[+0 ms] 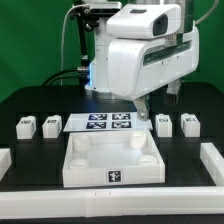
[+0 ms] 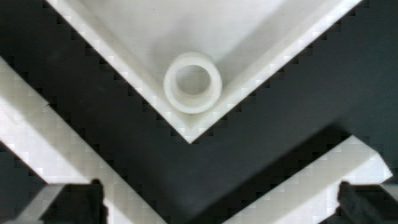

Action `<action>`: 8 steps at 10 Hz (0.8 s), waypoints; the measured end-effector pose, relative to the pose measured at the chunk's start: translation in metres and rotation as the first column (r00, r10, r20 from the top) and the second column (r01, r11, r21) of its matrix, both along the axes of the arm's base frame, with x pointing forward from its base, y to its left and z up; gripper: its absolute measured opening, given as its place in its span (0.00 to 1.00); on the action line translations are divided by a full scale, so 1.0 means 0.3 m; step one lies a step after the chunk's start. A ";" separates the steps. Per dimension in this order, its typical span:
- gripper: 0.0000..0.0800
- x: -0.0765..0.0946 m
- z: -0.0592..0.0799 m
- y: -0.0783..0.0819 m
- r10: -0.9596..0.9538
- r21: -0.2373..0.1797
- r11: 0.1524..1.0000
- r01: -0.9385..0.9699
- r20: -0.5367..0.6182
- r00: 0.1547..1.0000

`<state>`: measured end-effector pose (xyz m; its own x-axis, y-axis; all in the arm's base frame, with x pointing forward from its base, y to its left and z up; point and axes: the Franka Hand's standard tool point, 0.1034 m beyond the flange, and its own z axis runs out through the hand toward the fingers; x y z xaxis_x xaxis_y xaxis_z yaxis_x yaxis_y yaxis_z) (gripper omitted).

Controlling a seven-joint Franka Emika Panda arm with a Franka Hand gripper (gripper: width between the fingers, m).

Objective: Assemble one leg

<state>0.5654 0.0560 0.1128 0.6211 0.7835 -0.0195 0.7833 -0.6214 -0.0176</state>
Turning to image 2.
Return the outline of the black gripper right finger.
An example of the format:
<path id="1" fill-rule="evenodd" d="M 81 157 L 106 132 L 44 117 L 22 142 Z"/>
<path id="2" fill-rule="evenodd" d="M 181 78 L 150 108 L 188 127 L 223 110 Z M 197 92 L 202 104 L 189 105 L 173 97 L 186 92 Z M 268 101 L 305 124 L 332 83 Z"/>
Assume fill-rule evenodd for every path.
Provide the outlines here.
<path id="1" fill-rule="evenodd" d="M 398 224 L 398 184 L 339 184 L 337 208 L 321 224 Z"/>

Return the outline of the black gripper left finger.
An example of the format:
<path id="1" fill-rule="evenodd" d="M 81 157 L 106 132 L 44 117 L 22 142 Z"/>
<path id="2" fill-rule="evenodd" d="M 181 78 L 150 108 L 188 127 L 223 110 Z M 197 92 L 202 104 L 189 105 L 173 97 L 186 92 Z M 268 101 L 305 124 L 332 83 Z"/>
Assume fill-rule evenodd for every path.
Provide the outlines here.
<path id="1" fill-rule="evenodd" d="M 108 224 L 102 200 L 97 179 L 85 184 L 49 184 L 6 224 Z"/>

